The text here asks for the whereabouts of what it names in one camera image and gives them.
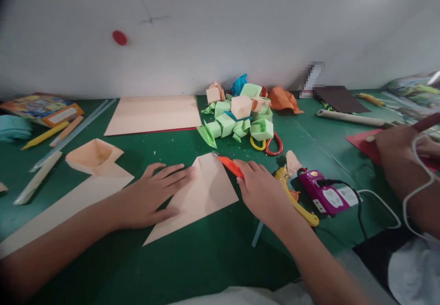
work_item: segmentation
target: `black cable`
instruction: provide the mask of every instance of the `black cable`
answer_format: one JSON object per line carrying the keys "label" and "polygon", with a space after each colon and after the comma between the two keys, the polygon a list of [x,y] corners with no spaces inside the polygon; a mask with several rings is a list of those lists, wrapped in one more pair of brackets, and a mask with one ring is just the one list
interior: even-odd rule
{"label": "black cable", "polygon": [[347,184],[346,182],[344,182],[342,180],[321,179],[321,180],[318,180],[316,183],[321,188],[325,187],[325,186],[331,186],[335,183],[343,183],[344,185],[348,186],[354,192],[354,194],[357,197],[357,201],[358,201],[358,205],[359,205],[359,207],[357,208],[357,210],[358,210],[357,211],[357,219],[359,220],[359,225],[361,226],[363,237],[364,237],[365,241],[367,241],[367,239],[368,239],[367,232],[365,231],[365,227],[362,222],[362,201],[361,201],[361,197],[359,196],[356,189],[354,189],[352,186],[350,186],[349,184]]}

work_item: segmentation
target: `white cable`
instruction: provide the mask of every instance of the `white cable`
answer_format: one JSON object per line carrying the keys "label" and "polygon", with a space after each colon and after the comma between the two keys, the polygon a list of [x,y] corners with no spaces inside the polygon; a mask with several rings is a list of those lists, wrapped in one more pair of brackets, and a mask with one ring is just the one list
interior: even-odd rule
{"label": "white cable", "polygon": [[389,212],[391,212],[391,214],[393,215],[394,219],[397,221],[397,225],[393,226],[393,227],[388,227],[389,229],[396,229],[396,228],[400,228],[400,226],[402,226],[402,222],[400,221],[399,217],[397,216],[396,213],[394,213],[394,211],[388,206],[388,204],[385,203],[385,201],[383,199],[381,199],[379,197],[379,195],[377,195],[374,191],[369,190],[369,189],[361,189],[357,191],[358,193],[362,193],[362,192],[369,192],[372,193],[374,196],[376,196],[379,201],[382,202],[383,205],[385,205],[385,207],[388,209]]}
{"label": "white cable", "polygon": [[433,237],[426,237],[424,235],[419,234],[418,232],[416,232],[415,230],[413,230],[411,228],[411,226],[408,223],[408,216],[407,216],[407,204],[408,201],[415,196],[417,193],[421,192],[422,190],[424,190],[425,188],[429,187],[430,185],[432,185],[435,181],[435,177],[434,174],[428,170],[428,168],[425,166],[425,164],[422,162],[422,160],[420,159],[420,157],[417,155],[417,151],[416,151],[416,144],[417,141],[419,139],[421,139],[422,137],[424,137],[426,134],[422,133],[421,135],[419,135],[418,137],[416,137],[413,141],[412,141],[412,152],[414,153],[414,156],[416,158],[417,163],[425,170],[425,172],[427,173],[427,175],[429,176],[429,181],[427,183],[425,183],[424,185],[420,186],[419,188],[415,189],[414,191],[412,191],[410,194],[408,194],[405,199],[403,200],[403,220],[406,224],[406,226],[408,227],[408,229],[413,232],[414,234],[416,234],[417,236],[420,236],[421,238],[424,238],[425,240],[428,241],[437,241],[437,239],[433,238]]}

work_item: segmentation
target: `red sticker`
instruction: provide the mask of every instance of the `red sticker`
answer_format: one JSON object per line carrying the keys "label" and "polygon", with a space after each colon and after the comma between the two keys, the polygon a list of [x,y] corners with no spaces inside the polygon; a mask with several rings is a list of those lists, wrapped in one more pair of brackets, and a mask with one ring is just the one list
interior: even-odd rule
{"label": "red sticker", "polygon": [[128,41],[127,36],[122,31],[116,30],[113,32],[112,35],[113,35],[113,40],[118,45],[121,45],[121,46],[127,45],[127,41]]}

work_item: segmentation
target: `scissors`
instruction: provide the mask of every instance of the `scissors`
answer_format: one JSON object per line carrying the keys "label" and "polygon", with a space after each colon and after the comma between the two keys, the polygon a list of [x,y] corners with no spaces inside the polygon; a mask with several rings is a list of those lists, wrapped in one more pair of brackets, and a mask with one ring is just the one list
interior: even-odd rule
{"label": "scissors", "polygon": [[283,142],[281,141],[280,137],[278,136],[278,134],[276,132],[274,132],[274,138],[275,138],[275,141],[278,143],[278,150],[276,152],[272,152],[272,151],[269,150],[269,145],[270,145],[270,142],[272,141],[272,139],[269,139],[267,141],[263,140],[263,145],[261,147],[258,147],[255,144],[255,142],[253,140],[253,137],[251,136],[251,145],[256,150],[259,150],[259,151],[263,151],[264,150],[265,153],[268,154],[269,156],[277,156],[277,155],[279,155],[283,151],[284,145],[283,145]]}

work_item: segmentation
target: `paper tube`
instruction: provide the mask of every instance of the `paper tube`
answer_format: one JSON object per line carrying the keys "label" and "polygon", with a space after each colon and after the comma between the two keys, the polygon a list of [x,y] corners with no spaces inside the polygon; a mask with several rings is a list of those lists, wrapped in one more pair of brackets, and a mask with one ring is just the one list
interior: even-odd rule
{"label": "paper tube", "polygon": [[335,111],[327,111],[322,109],[318,111],[318,116],[325,118],[339,119],[346,122],[355,122],[359,124],[377,126],[377,127],[383,127],[386,124],[386,122],[382,119],[361,117],[357,115],[349,115],[349,114],[344,114]]}

